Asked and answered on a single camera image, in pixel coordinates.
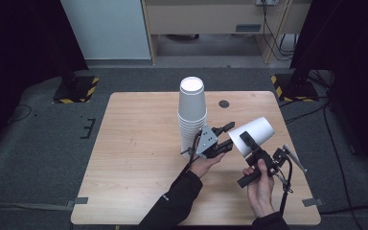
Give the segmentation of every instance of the black curtain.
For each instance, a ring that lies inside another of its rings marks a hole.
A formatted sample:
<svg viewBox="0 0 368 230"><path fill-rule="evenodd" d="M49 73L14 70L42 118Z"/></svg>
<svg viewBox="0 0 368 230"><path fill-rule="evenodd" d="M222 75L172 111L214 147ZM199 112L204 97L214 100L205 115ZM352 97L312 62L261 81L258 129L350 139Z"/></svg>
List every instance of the black curtain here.
<svg viewBox="0 0 368 230"><path fill-rule="evenodd" d="M0 131L27 87L59 76L47 54L47 33L72 71L88 69L59 0L0 0Z"/></svg>
<svg viewBox="0 0 368 230"><path fill-rule="evenodd" d="M333 111L368 156L368 2L312 0L291 68L334 72Z"/></svg>

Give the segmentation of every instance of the stack of paper cups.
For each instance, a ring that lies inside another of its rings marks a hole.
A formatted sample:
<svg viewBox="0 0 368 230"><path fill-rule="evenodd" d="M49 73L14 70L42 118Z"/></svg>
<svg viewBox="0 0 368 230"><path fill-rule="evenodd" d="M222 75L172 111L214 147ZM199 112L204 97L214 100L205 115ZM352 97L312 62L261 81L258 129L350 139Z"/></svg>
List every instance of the stack of paper cups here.
<svg viewBox="0 0 368 230"><path fill-rule="evenodd" d="M193 145L196 134L206 124L207 107L204 83L201 79L188 77L181 81L177 115L181 136L181 151L184 151ZM183 156L190 159L188 152L184 153Z"/></svg>

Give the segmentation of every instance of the wooden table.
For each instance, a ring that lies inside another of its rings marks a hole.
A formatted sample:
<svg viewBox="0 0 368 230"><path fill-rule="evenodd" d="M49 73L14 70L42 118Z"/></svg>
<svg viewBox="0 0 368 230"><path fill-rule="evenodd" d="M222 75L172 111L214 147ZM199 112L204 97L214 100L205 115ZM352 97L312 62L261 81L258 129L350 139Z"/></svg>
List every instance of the wooden table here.
<svg viewBox="0 0 368 230"><path fill-rule="evenodd" d="M283 144L294 146L283 116L271 92L205 92L210 127L236 122L240 127L265 116L275 129L262 148L273 153ZM229 107L222 108L219 101ZM82 181L71 220L75 224L138 224L156 200L168 191L186 165L180 153L177 120L178 92L114 93L103 117L101 129ZM227 133L219 142L229 138ZM237 180L247 167L239 151L223 157L204 177L193 210L183 225L248 225L255 218L246 189ZM282 168L288 172L285 164ZM282 185L275 178L273 206L279 209ZM288 224L314 225L320 222L316 206L305 207L302 200L312 198L307 179L294 167L285 210Z"/></svg>

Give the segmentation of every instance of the black tripod base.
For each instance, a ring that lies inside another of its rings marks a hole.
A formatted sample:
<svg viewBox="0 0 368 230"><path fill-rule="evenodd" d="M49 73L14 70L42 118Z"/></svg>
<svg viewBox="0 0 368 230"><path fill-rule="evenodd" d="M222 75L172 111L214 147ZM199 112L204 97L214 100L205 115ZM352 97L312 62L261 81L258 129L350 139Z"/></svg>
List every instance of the black tripod base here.
<svg viewBox="0 0 368 230"><path fill-rule="evenodd" d="M305 81L304 84L298 87L292 86L291 76L292 74L276 74L271 77L280 101L318 101L318 94L311 82Z"/></svg>
<svg viewBox="0 0 368 230"><path fill-rule="evenodd" d="M75 89L68 89L62 81L53 97L53 101L60 104L88 102L94 92L98 78L76 77L76 80L78 86Z"/></svg>

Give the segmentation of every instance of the gray carpet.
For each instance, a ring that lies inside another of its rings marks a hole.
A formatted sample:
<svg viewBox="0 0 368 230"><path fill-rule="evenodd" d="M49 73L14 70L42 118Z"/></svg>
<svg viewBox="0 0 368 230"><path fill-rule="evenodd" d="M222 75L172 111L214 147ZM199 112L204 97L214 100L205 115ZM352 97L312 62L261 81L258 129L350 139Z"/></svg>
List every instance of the gray carpet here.
<svg viewBox="0 0 368 230"><path fill-rule="evenodd" d="M270 76L287 69L91 69L80 76L100 78L89 103L56 104L52 97L60 78L28 88L0 136L0 203L65 205L74 200L94 146L111 93L123 91L178 91L188 76L203 79L206 91L269 90ZM315 85L320 96L326 91ZM310 112L327 99L315 103L291 103L281 107L285 120ZM368 205L368 159L352 155L349 142L334 114L327 118L346 176L354 206ZM89 139L84 127L96 119ZM300 160L309 169L307 180L314 197L325 205L320 212L347 208L343 187L323 110L287 124ZM368 209L355 211L363 229L368 229ZM115 229L115 226L70 225L71 212L1 210L0 229ZM358 229L350 212L323 215L319 225L291 226L291 229Z"/></svg>

